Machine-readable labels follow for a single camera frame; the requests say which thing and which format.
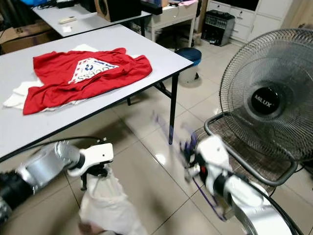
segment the remote control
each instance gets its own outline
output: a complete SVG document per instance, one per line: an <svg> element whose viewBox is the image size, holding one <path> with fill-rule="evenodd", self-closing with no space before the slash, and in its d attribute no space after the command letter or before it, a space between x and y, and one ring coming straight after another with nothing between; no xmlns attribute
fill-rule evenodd
<svg viewBox="0 0 313 235"><path fill-rule="evenodd" d="M66 23L69 23L69 22L72 22L72 21L75 21L75 20L76 20L75 16L70 16L70 17L67 17L67 18L60 19L59 20L59 24L66 24Z"/></svg>

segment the red t-shirt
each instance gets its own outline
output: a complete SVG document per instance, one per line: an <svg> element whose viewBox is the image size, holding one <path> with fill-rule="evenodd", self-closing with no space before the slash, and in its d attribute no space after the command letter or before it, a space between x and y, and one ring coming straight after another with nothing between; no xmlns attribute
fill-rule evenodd
<svg viewBox="0 0 313 235"><path fill-rule="evenodd" d="M24 115L127 86L148 76L152 68L144 55L132 58L125 48L117 48L54 51L34 57L34 70L44 85L28 89Z"/></svg>

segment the speaker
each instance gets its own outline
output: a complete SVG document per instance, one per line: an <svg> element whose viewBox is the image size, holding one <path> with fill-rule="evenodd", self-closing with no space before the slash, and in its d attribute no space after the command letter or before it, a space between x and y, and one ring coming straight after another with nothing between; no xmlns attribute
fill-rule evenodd
<svg viewBox="0 0 313 235"><path fill-rule="evenodd" d="M126 18L140 16L140 0L95 0L99 16L114 22Z"/></svg>

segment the white desk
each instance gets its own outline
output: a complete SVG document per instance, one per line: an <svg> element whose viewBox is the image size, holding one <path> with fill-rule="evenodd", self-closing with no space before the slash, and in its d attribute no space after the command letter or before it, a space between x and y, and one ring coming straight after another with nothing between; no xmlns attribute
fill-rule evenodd
<svg viewBox="0 0 313 235"><path fill-rule="evenodd" d="M33 11L40 18L42 18L48 25L50 25L55 31L57 31L62 37L68 37L75 34L85 33L95 29L109 27L111 25L120 24L135 19L141 19L142 20L141 27L143 27L144 18L151 15L150 13L142 11L140 16L131 17L115 22L109 22L103 19L102 17L98 16L96 12L90 13L80 4L77 4L73 7L66 7L61 9L57 7L39 9L35 7ZM77 20L65 24L59 24L60 19L64 19L70 16L75 16ZM64 27L66 26L71 27L70 32L64 32L65 29Z"/></svg>
<svg viewBox="0 0 313 235"><path fill-rule="evenodd" d="M183 21L191 20L188 47L191 47L192 35L195 28L195 20L198 3L195 2L190 6L166 6L160 15L152 15L148 28L151 31L151 40L156 41L156 31L170 25L178 24Z"/></svg>
<svg viewBox="0 0 313 235"><path fill-rule="evenodd" d="M143 54L149 59L153 71L146 78L126 87L53 112L23 116L21 110L2 107L0 109L0 162L14 156L16 150L38 143L169 77L173 77L170 125L174 127L178 74L191 66L192 62L121 25L0 56L0 103L2 104L21 82L35 79L32 60L34 56L53 50L69 51L80 44L88 44L98 50L124 47L130 55Z"/></svg>

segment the drawer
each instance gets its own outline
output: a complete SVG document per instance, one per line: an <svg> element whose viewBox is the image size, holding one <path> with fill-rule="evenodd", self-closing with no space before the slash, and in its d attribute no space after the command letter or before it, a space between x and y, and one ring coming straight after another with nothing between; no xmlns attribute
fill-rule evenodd
<svg viewBox="0 0 313 235"><path fill-rule="evenodd" d="M190 6L166 6L163 8L163 13L160 15L152 15L149 27L156 26L169 26L175 24L175 22L183 19L187 16L196 16L198 3L194 3Z"/></svg>
<svg viewBox="0 0 313 235"><path fill-rule="evenodd" d="M230 5L219 3L216 1L211 1L210 4L207 6L206 11L210 10L217 10L217 11L223 11L223 12L230 12Z"/></svg>
<svg viewBox="0 0 313 235"><path fill-rule="evenodd" d="M246 40L250 27L243 26L241 24L235 24L234 29L231 31L231 36Z"/></svg>
<svg viewBox="0 0 313 235"><path fill-rule="evenodd" d="M235 22L237 24L242 24L245 26L252 25L254 14L245 10L231 7L230 14L235 17Z"/></svg>

